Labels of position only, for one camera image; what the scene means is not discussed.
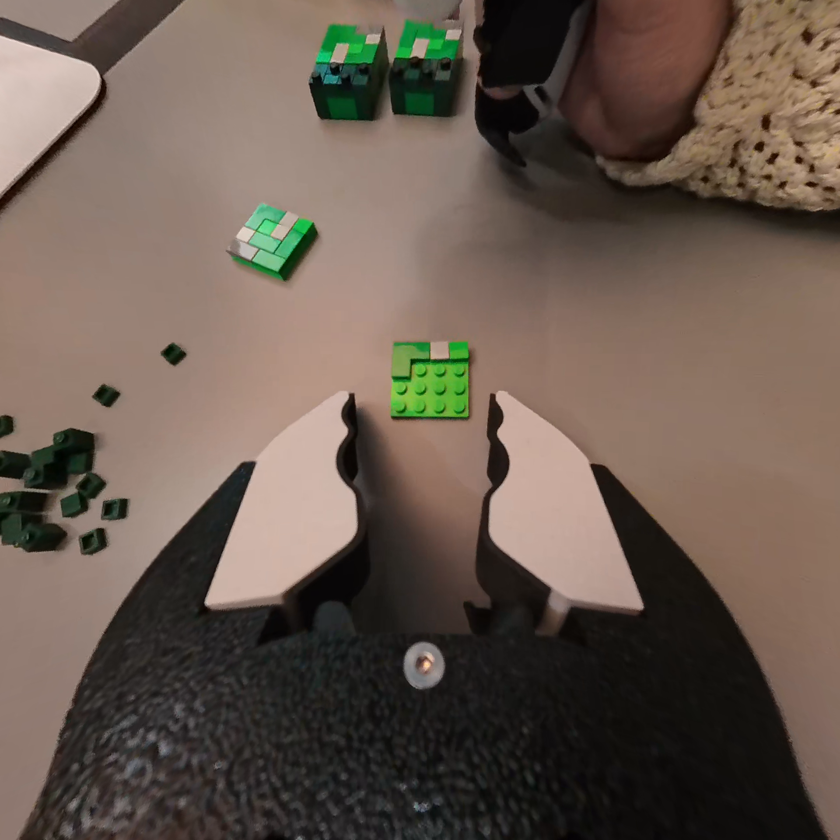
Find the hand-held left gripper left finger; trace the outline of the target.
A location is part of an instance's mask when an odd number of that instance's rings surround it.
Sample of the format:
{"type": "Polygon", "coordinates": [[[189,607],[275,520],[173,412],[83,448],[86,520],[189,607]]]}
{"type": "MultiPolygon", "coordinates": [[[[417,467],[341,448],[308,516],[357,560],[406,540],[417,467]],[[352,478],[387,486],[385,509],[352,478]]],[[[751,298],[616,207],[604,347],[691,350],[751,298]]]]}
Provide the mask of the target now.
{"type": "Polygon", "coordinates": [[[279,612],[309,628],[326,604],[349,612],[370,574],[354,394],[336,392],[259,454],[204,606],[279,612]]]}

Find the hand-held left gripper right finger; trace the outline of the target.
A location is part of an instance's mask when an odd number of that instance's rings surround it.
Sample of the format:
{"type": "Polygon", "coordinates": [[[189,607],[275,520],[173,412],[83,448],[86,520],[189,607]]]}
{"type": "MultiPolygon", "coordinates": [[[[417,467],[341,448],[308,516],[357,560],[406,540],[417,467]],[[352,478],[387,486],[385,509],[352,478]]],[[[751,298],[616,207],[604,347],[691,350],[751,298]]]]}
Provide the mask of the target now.
{"type": "Polygon", "coordinates": [[[465,603],[478,636],[556,636],[573,609],[644,614],[590,460],[509,392],[490,395],[476,578],[488,607],[465,603]]]}

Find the bright green lego base plate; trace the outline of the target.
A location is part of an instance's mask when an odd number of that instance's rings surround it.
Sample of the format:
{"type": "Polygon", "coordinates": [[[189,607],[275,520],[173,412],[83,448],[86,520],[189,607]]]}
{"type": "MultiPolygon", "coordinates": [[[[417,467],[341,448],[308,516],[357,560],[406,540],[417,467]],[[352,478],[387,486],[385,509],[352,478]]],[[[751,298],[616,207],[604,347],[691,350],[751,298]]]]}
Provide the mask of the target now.
{"type": "Polygon", "coordinates": [[[394,342],[391,417],[467,419],[469,359],[466,341],[394,342]]]}

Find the person's right forearm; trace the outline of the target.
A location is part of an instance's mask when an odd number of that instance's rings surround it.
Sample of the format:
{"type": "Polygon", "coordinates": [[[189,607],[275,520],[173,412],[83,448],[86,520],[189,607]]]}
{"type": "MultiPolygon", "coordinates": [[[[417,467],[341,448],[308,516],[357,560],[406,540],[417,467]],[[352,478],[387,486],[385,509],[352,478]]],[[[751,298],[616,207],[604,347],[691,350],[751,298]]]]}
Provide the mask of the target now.
{"type": "Polygon", "coordinates": [[[629,187],[814,213],[839,208],[839,2],[734,2],[694,126],[662,159],[597,158],[629,187]]]}

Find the dark green lego cube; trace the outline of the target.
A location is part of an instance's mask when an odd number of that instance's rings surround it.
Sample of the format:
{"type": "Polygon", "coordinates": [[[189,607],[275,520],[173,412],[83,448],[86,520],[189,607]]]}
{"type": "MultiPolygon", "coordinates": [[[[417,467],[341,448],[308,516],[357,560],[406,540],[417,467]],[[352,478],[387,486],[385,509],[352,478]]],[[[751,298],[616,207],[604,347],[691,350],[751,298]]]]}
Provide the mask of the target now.
{"type": "Polygon", "coordinates": [[[383,25],[328,26],[308,79],[318,117],[333,121],[373,121],[388,67],[383,25]]]}
{"type": "Polygon", "coordinates": [[[449,118],[464,65],[461,21],[408,19],[392,61],[388,84],[397,116],[449,118]]]}

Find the pile of dark green lego pieces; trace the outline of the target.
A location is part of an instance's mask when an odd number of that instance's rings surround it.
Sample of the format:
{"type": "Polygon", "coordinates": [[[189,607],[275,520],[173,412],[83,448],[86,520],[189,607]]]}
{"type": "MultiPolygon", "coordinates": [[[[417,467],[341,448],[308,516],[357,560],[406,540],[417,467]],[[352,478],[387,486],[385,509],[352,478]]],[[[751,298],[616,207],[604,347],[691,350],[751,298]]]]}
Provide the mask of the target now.
{"type": "MultiPolygon", "coordinates": [[[[113,385],[102,383],[92,399],[110,408],[121,396],[113,385]]],[[[86,429],[67,427],[54,432],[48,446],[28,453],[2,449],[2,480],[16,480],[19,489],[2,490],[2,545],[26,553],[52,553],[68,540],[68,532],[57,521],[49,519],[52,495],[59,493],[58,516],[77,519],[93,506],[108,482],[94,470],[98,450],[97,435],[86,429]]],[[[103,523],[126,519],[130,501],[126,497],[101,502],[103,523]]],[[[79,552],[89,557],[109,545],[107,530],[97,526],[78,537],[79,552]]]]}

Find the tiled green lego panel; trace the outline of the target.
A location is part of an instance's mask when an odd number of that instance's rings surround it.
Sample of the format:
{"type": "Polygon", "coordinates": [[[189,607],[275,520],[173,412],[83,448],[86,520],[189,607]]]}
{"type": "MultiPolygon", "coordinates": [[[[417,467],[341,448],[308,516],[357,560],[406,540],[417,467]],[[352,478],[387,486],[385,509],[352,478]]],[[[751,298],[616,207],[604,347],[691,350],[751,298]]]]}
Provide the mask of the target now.
{"type": "Polygon", "coordinates": [[[312,220],[261,203],[229,242],[226,252],[243,266],[287,281],[318,235],[312,220]]]}

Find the person's right hand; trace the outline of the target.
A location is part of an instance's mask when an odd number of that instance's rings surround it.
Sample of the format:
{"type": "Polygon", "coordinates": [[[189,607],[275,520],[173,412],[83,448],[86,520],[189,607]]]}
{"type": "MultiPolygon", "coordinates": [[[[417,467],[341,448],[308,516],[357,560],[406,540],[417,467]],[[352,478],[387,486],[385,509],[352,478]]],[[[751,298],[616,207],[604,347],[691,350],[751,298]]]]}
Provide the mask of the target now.
{"type": "Polygon", "coordinates": [[[560,113],[608,160],[656,161],[692,113],[732,21],[727,1],[598,1],[560,113]]]}

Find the white stand base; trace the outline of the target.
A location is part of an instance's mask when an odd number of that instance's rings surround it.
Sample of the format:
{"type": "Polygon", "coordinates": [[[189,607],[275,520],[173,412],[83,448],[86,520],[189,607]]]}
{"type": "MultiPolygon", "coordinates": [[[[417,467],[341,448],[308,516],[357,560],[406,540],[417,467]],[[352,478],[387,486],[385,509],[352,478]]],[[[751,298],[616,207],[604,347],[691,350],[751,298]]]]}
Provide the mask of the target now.
{"type": "Polygon", "coordinates": [[[102,76],[90,63],[1,37],[1,195],[93,106],[102,76]]]}

